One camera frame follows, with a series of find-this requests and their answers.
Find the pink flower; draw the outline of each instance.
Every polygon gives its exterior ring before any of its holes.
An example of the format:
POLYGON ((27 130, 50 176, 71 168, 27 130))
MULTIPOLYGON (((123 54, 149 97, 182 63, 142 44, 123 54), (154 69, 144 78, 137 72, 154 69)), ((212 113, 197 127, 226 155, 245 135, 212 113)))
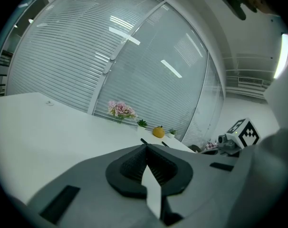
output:
POLYGON ((116 117, 122 118, 137 118, 137 114, 135 113, 134 109, 131 108, 129 105, 126 105, 125 102, 119 101, 109 101, 108 102, 108 113, 116 117))

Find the horizontal blind slat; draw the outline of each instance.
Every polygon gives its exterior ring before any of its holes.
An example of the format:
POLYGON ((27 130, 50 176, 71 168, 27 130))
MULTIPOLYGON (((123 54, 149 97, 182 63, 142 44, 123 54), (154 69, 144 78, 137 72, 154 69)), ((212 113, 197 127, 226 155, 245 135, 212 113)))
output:
POLYGON ((7 94, 42 92, 86 112, 109 58, 123 40, 109 27, 127 33, 159 3, 144 1, 55 0, 24 35, 12 61, 7 94), (112 16, 126 22, 113 22, 112 16))
MULTIPOLYGON (((100 92, 95 115, 111 119, 112 116, 107 112, 108 101, 124 101, 135 109, 139 119, 147 121, 148 130, 160 125, 166 132, 174 128, 177 130, 176 138, 180 139, 199 99, 207 51, 202 48, 204 56, 198 56, 200 60, 193 60, 191 66, 186 63, 174 46, 180 40, 189 40, 187 33, 201 47, 200 39, 192 33, 189 24, 174 9, 169 8, 159 8, 155 12, 160 14, 158 21, 152 25, 148 22, 151 19, 149 17, 133 35, 140 41, 139 45, 130 41, 126 43, 100 92), (162 63, 163 59, 172 64, 182 78, 167 68, 162 63)), ((193 45, 187 50, 198 54, 193 45)), ((135 121, 128 119, 124 119, 123 123, 137 126, 135 121)))
POLYGON ((212 59, 209 59, 207 72, 197 108, 182 143, 203 148, 211 138, 220 116, 222 104, 218 95, 221 91, 219 76, 212 59))

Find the air vent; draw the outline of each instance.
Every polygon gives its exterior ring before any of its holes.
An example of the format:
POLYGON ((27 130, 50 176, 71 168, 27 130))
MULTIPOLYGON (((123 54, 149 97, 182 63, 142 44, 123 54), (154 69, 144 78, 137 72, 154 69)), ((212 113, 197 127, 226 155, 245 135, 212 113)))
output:
POLYGON ((264 86, 270 86, 272 82, 263 80, 264 86))
POLYGON ((239 84, 262 86, 262 79, 239 77, 239 84))
POLYGON ((260 98, 264 99, 263 91, 261 90, 255 90, 249 88, 250 85, 247 85, 246 87, 229 87, 227 86, 225 88, 226 93, 233 93, 233 94, 239 94, 239 95, 246 95, 250 97, 260 98))

